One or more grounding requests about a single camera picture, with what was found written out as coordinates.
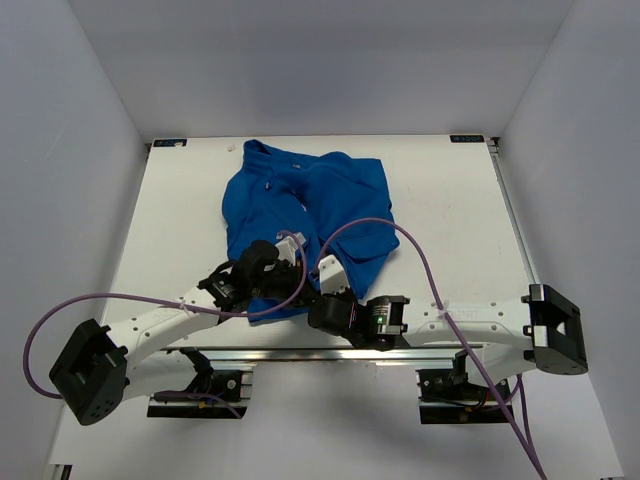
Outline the blue zip-up jacket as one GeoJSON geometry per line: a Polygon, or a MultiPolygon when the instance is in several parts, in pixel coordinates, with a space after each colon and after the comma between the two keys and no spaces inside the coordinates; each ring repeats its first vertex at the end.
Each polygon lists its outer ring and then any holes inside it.
{"type": "Polygon", "coordinates": [[[343,152],[313,156],[245,142],[222,215],[228,258],[239,259],[255,240],[275,241],[282,230],[302,233],[308,262],[326,246],[358,299],[366,297],[399,245],[382,162],[343,152]]]}

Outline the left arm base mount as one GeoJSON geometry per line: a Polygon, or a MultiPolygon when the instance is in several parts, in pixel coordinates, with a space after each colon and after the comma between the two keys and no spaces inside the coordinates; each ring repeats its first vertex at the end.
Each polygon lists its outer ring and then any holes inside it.
{"type": "Polygon", "coordinates": [[[148,418],[240,420],[246,414],[252,394],[253,369],[250,366],[215,366],[194,347],[169,350],[186,366],[188,384],[162,387],[150,396],[148,418]]]}

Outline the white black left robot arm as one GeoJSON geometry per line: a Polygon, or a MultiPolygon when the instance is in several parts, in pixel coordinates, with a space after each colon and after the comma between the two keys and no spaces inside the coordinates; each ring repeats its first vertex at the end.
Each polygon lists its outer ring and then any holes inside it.
{"type": "Polygon", "coordinates": [[[149,298],[153,310],[111,325],[82,322],[49,372],[58,395],[81,425],[93,425],[125,398],[134,369],[161,349],[229,318],[302,307],[310,297],[305,242],[289,231],[276,244],[256,240],[175,301],[149,298]]]}

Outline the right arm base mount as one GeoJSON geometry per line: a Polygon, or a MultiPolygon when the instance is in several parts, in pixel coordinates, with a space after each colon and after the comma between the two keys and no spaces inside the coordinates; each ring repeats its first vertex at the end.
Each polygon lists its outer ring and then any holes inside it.
{"type": "Polygon", "coordinates": [[[468,354],[460,351],[444,367],[416,370],[422,425],[507,424],[487,384],[468,380],[468,354]]]}

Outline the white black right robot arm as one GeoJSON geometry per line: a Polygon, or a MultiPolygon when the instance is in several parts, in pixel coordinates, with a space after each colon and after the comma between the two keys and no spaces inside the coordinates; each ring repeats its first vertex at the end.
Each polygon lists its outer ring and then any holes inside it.
{"type": "Polygon", "coordinates": [[[380,296],[362,305],[346,294],[322,295],[308,314],[310,327],[348,341],[356,349],[389,351],[439,342],[482,347],[494,379],[532,368],[554,375],[588,372],[579,307],[546,284],[531,284],[519,299],[481,305],[411,301],[380,296]]]}

